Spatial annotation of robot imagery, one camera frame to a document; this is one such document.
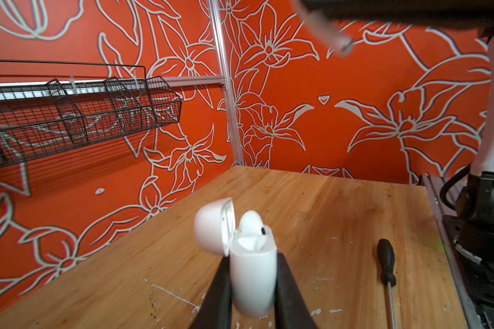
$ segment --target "red wall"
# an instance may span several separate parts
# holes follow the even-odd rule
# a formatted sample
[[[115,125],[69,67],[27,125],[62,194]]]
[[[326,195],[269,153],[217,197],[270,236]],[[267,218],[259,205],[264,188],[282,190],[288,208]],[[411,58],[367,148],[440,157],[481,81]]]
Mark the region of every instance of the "red wall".
[[[46,16],[42,2],[15,3],[21,18],[0,6],[0,59],[137,64],[149,76],[218,73],[209,19],[193,1],[46,1]],[[70,75],[130,77],[106,67],[0,65],[0,82]],[[221,88],[176,91],[179,124],[0,169],[0,311],[233,165]]]
[[[489,89],[476,31],[343,22],[331,54],[289,1],[226,1],[244,158],[249,165],[416,183],[473,160]]]

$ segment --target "wood grain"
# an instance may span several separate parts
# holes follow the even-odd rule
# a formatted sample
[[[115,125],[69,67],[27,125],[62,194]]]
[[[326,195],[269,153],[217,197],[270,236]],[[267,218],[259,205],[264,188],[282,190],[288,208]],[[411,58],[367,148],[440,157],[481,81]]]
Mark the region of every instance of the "wood grain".
[[[424,188],[241,166],[0,313],[0,328],[188,327],[220,261],[196,246],[194,214],[229,196],[237,220],[253,209],[272,228],[319,328],[388,327],[380,238],[396,254],[397,328],[466,328]],[[237,322],[275,327],[272,312]]]

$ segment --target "black cable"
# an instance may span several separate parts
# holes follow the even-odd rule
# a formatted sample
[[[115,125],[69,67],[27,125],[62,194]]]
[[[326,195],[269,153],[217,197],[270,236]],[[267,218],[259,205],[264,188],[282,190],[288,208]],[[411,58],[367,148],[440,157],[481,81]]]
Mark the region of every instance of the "black cable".
[[[441,191],[439,191],[439,198],[441,199],[441,201],[445,204],[445,206],[449,207],[452,210],[456,210],[456,207],[452,202],[448,201],[448,199],[446,198],[446,194],[452,186],[454,186],[463,177],[468,175],[468,173],[470,173],[470,165],[458,171],[449,181],[444,183]]]

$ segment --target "screwdriver shaft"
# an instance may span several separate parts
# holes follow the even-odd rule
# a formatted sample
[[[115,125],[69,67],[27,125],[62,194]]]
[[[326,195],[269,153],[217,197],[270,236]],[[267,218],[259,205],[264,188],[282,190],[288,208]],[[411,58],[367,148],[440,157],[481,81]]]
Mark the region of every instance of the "screwdriver shaft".
[[[394,299],[391,297],[391,284],[388,282],[388,300],[390,302],[390,326],[395,329]]]

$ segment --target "heart shape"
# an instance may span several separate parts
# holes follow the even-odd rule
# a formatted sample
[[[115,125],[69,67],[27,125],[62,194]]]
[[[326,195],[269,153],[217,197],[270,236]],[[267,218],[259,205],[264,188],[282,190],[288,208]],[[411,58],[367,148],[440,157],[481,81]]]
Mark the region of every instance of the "heart shape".
[[[325,105],[331,99],[331,95],[321,95],[316,98],[322,105]]]

